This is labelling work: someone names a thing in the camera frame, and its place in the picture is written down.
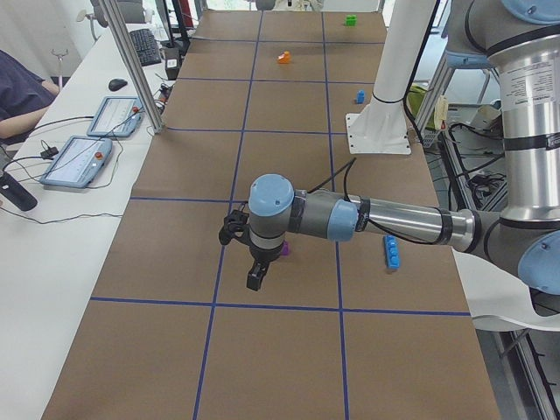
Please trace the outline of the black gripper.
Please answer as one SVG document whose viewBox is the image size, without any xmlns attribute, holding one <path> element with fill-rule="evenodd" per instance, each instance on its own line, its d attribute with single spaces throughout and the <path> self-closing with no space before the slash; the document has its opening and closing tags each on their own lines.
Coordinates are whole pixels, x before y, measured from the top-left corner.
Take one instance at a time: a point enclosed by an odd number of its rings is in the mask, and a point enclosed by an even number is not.
<svg viewBox="0 0 560 420">
<path fill-rule="evenodd" d="M 259 291 L 270 263 L 283 252 L 284 234 L 273 238 L 257 234 L 249 225 L 249 214 L 241 210 L 233 210 L 224 218 L 218 238 L 222 246 L 227 246 L 235 240 L 248 247 L 255 260 L 248 271 L 246 287 L 252 291 Z"/>
</svg>

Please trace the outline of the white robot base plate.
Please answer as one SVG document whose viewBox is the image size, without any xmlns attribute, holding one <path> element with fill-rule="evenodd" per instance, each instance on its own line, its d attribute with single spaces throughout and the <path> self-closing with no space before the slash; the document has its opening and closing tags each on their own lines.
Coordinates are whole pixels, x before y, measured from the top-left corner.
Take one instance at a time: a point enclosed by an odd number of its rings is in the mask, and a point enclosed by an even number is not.
<svg viewBox="0 0 560 420">
<path fill-rule="evenodd" d="M 404 113 L 346 114 L 346 136 L 351 154 L 409 155 L 408 127 Z"/>
</svg>

